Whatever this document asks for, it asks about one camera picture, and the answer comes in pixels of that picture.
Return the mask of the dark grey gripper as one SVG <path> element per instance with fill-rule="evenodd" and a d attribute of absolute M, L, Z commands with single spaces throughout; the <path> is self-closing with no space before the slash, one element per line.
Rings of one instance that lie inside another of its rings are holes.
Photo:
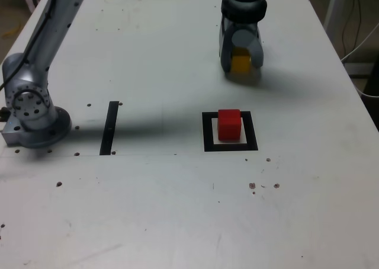
<path fill-rule="evenodd" d="M 245 28 L 226 31 L 228 28 Z M 224 73 L 231 70 L 260 69 L 264 53 L 258 23 L 241 24 L 221 15 L 219 32 L 219 57 Z"/>

